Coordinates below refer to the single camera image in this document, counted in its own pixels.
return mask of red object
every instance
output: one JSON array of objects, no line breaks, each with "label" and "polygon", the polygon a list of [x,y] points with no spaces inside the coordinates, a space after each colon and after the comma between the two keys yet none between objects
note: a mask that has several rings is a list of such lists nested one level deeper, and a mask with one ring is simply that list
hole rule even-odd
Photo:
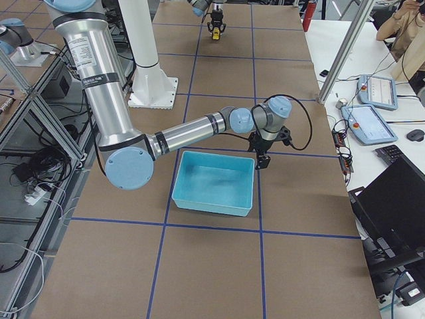
[{"label": "red object", "polygon": [[316,10],[316,1],[308,1],[307,10],[305,10],[304,20],[303,20],[303,29],[304,32],[308,31],[310,26],[311,18],[313,17],[314,11]]}]

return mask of person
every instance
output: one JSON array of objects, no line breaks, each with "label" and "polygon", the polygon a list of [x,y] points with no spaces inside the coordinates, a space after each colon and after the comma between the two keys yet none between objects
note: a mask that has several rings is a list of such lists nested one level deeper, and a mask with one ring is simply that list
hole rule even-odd
[{"label": "person", "polygon": [[[384,41],[396,34],[396,39],[391,46],[391,53],[396,61],[406,52],[407,48],[418,34],[420,28],[425,26],[425,4],[415,0],[406,0],[401,7],[386,20],[378,30],[377,40]],[[409,80],[415,93],[425,86],[425,63]]]}]

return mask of white desk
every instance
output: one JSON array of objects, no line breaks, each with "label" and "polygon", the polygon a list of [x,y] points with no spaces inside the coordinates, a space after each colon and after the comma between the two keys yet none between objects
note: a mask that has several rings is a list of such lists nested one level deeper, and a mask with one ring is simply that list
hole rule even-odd
[{"label": "white desk", "polygon": [[[329,70],[331,68],[350,23],[346,21],[319,20],[311,22],[309,31],[305,35],[318,80],[325,80],[319,73],[324,69]],[[379,70],[390,67],[377,73],[377,75],[391,77],[390,72],[395,66],[394,59],[388,54],[388,49],[384,43],[375,40],[376,33],[377,31],[372,23],[365,24],[339,75],[340,79],[346,79],[358,74],[372,74],[377,69],[379,62],[384,58]],[[356,85],[356,80],[335,83],[331,94],[325,101],[325,107],[330,116],[334,116],[337,120],[342,119],[341,113],[336,109],[335,104],[339,98],[346,98],[350,101],[355,95]],[[398,95],[415,95],[408,84],[399,84],[396,88]],[[360,104],[360,102],[355,98],[354,105],[356,104]],[[425,108],[417,99],[399,98],[398,105],[398,110],[386,111],[379,109],[379,112],[387,121],[425,120]],[[329,125],[333,127],[332,119],[329,119]],[[390,124],[390,126],[398,136],[398,141],[393,144],[396,144],[419,169],[425,171],[425,141],[411,142],[406,138],[406,134],[415,128],[425,130],[425,125]],[[367,186],[385,170],[386,164],[377,157],[374,149],[389,144],[363,146],[357,141],[351,131],[349,131],[348,141],[353,154],[354,173],[351,174],[351,181],[347,189],[352,190],[360,186]],[[410,307],[396,306],[394,309],[394,315],[398,319],[425,318],[425,300],[421,300]],[[381,315],[382,319],[390,318],[390,311],[383,311]]]}]

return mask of black keyboard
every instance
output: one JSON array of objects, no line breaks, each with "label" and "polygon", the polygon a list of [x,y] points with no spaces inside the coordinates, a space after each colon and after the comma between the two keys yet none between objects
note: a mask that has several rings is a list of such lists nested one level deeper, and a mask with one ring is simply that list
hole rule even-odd
[{"label": "black keyboard", "polygon": [[383,148],[377,148],[375,151],[387,165],[391,165],[397,160],[397,158],[404,155],[396,145],[388,145]]}]

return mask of blue bin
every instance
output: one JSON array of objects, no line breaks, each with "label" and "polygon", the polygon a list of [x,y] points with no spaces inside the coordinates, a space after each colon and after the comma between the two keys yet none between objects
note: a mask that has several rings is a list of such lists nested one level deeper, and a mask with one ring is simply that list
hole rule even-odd
[{"label": "blue bin", "polygon": [[185,151],[171,198],[179,208],[247,216],[253,185],[252,158]]}]

